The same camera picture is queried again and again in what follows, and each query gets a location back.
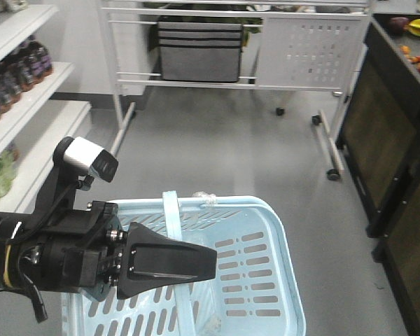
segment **shelf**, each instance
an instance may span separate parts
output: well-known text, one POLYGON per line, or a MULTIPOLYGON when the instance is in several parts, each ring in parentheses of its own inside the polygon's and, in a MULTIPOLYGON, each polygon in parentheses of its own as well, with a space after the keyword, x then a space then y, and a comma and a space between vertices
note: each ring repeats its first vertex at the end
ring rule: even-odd
POLYGON ((20 158, 10 192, 0 211, 25 212, 53 167, 52 155, 65 136, 73 136, 90 110, 87 101, 49 100, 16 137, 20 158))
POLYGON ((0 61, 56 12, 53 5, 30 5, 17 13, 0 13, 0 61))
POLYGON ((71 63, 54 62, 54 72, 28 92, 0 119, 0 153, 72 72, 71 63))

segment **light blue shopping basket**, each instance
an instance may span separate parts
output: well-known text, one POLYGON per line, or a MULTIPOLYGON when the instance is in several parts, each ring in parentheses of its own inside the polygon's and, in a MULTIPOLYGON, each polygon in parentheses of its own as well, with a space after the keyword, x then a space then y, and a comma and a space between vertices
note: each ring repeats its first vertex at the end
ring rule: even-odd
POLYGON ((216 278, 103 302, 62 294, 68 336, 304 336, 305 317, 281 221, 256 197, 113 201, 133 221, 218 252, 216 278))

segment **gray floor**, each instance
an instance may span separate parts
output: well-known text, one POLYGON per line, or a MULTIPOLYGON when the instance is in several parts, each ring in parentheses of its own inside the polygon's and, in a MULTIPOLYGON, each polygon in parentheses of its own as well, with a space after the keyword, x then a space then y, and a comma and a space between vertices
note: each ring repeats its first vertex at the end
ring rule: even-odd
POLYGON ((371 259, 376 241, 365 235, 367 219, 350 176, 325 177, 326 148, 310 118, 320 107, 330 112, 335 98, 287 93, 286 115, 277 117, 281 97, 156 88, 130 125, 114 181, 97 181, 78 205, 160 198, 166 190, 179 197, 203 190, 263 198, 285 226, 308 336, 406 335, 382 266, 371 259))

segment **white wall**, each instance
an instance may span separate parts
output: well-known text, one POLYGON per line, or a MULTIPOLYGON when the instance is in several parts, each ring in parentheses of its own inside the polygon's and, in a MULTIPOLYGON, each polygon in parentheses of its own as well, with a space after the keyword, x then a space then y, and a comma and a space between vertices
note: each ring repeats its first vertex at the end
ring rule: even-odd
MULTIPOLYGON (((57 61, 72 62, 75 70, 59 92, 111 94, 97 0, 30 0, 31 4, 55 4, 59 12, 37 33, 57 61)), ((137 24, 115 27, 122 71, 150 72, 146 54, 146 28, 137 24)), ((144 87, 124 87, 126 95, 141 95, 144 87)))

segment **rack leg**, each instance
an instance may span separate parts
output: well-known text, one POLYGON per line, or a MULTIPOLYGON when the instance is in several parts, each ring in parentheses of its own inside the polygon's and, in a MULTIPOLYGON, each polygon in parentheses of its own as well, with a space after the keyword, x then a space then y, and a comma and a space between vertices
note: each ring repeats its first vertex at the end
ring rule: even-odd
POLYGON ((130 120, 132 119, 132 116, 133 116, 134 112, 135 112, 135 103, 132 102, 129 105, 129 108, 127 109, 125 118, 123 119, 123 121, 122 121, 122 123, 119 127, 118 133, 115 137, 115 140, 113 141, 113 145, 112 145, 112 148, 111 148, 111 154, 112 155, 117 155, 118 154, 118 151, 120 150, 121 142, 123 141, 123 138, 125 137, 127 128, 129 127, 129 123, 130 123, 130 120))
POLYGON ((327 179, 330 181, 337 181, 344 174, 345 168, 342 162, 340 152, 336 147, 335 140, 330 133, 330 125, 327 122, 327 118, 323 110, 319 110, 317 115, 311 117, 313 125, 318 126, 322 124, 324 133, 324 139, 328 143, 328 151, 330 152, 330 159, 333 164, 333 168, 327 171, 327 179))

